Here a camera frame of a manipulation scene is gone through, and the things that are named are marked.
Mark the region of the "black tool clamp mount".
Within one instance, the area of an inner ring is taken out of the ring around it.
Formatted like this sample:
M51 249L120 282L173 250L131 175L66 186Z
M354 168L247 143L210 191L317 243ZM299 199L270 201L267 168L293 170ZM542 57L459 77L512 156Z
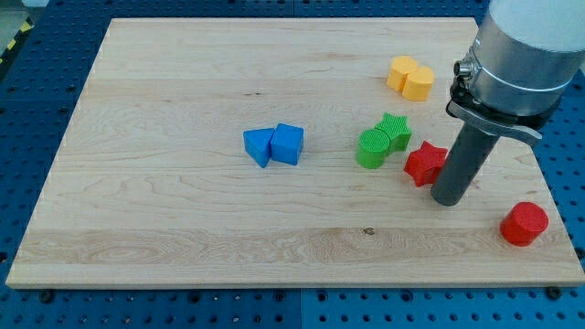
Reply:
M538 132L560 104L555 91L519 88L502 82L471 60L453 65L451 100L446 111L474 129L489 135L538 144Z

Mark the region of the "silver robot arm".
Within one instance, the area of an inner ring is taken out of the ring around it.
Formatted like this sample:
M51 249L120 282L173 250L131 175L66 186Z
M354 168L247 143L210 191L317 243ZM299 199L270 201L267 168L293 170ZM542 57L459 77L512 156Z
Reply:
M583 2L492 0L453 65L446 111L463 127L431 188L434 200L456 205L499 138L536 145L583 61Z

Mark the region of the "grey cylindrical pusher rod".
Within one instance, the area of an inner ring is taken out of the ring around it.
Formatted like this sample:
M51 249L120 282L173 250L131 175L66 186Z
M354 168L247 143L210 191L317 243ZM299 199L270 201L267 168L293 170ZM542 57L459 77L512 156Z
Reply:
M432 198L447 207L458 204L498 140L465 123L431 188Z

